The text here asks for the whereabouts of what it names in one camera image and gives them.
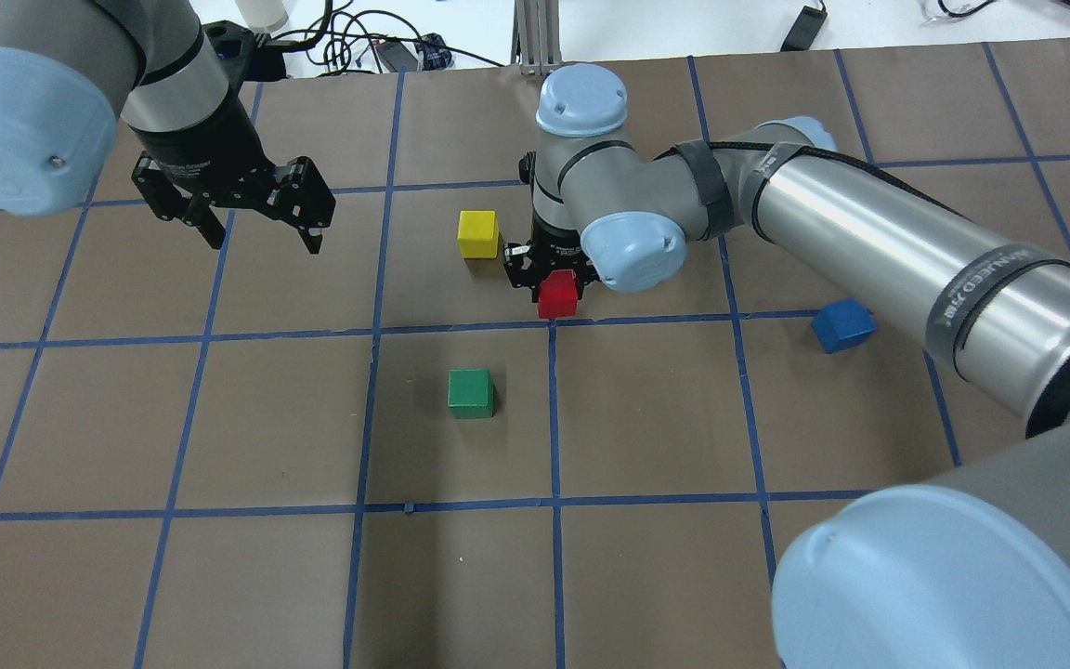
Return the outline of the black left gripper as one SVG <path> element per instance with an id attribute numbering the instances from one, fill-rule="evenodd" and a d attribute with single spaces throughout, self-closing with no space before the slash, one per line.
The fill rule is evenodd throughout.
<path id="1" fill-rule="evenodd" d="M 306 156 L 282 166 L 241 166 L 235 174 L 205 174 L 201 169 L 192 177 L 174 177 L 169 166 L 141 153 L 131 179 L 155 216 L 190 226 L 213 250 L 220 250 L 226 240 L 213 207 L 251 209 L 292 226 L 311 255 L 321 253 L 336 207 L 318 166 Z"/>

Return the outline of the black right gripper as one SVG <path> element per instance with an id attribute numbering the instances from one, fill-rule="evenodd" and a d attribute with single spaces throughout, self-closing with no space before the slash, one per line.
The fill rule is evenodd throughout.
<path id="1" fill-rule="evenodd" d="M 523 244 L 502 242 L 502 269 L 513 288 L 526 288 L 538 297 L 540 285 L 559 270 L 576 275 L 577 294 L 586 285 L 600 282 L 597 269 L 583 250 L 581 234 L 534 217 L 529 240 Z"/>

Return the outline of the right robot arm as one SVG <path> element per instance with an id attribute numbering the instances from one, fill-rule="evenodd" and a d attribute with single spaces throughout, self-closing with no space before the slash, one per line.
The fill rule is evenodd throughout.
<path id="1" fill-rule="evenodd" d="M 1007 240 L 836 150 L 816 119 L 769 120 L 646 162 L 628 92 L 597 64 L 542 81 L 532 194 L 536 287 L 553 261 L 648 291 L 688 243 L 739 225 L 781 247 L 1014 411 L 1022 443 L 865 495 L 791 542 L 771 624 L 789 668 L 1070 668 L 1070 262 Z"/>

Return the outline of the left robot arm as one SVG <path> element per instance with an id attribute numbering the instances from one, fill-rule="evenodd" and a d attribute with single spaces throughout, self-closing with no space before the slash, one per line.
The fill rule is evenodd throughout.
<path id="1" fill-rule="evenodd" d="M 143 145 L 132 181 L 154 216 L 213 249 L 217 208 L 251 209 L 321 250 L 335 199 L 301 156 L 276 165 L 239 93 L 286 75 L 281 1 L 242 1 L 242 24 L 203 24 L 188 1 L 0 1 L 0 211 L 50 216 L 81 202 L 116 124 Z"/>

